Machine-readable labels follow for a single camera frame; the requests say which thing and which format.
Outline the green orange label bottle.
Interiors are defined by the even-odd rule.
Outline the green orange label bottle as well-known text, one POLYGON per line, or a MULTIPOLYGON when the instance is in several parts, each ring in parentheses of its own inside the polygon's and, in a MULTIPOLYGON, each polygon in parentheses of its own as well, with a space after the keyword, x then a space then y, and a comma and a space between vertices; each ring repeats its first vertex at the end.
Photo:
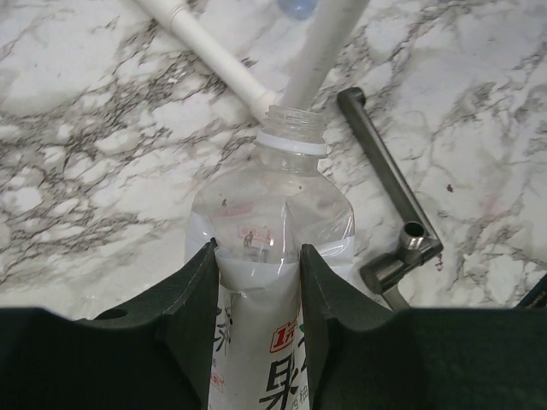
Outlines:
POLYGON ((349 200, 318 169, 325 130, 320 114, 272 106, 250 161, 195 196, 185 257, 215 240, 220 272, 212 409, 309 405, 300 251, 347 276, 355 241, 349 200))

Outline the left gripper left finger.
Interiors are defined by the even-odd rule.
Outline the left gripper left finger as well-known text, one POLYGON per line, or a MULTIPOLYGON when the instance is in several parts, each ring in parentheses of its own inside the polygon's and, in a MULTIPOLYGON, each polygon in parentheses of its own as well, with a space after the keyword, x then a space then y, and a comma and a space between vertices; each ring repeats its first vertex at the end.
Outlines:
POLYGON ((4 409, 204 409, 215 339, 215 242, 95 319, 1 311, 4 409))

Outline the dark metal faucet handle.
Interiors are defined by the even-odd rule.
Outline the dark metal faucet handle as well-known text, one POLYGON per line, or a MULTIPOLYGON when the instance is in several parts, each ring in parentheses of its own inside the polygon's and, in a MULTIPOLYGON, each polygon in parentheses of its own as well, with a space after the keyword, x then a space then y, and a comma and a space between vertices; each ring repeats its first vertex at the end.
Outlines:
POLYGON ((367 262, 359 273, 391 310, 404 310, 409 303, 398 290, 399 282, 439 256, 444 246, 367 114, 363 90, 350 87, 340 91, 337 104, 403 222, 396 248, 367 262))

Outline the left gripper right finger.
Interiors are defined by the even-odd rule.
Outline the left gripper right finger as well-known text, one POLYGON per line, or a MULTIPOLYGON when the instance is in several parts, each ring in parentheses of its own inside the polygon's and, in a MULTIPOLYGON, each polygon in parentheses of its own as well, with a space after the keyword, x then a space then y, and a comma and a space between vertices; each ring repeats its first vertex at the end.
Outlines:
POLYGON ((392 312, 301 252, 314 409, 543 409, 542 308, 392 312))

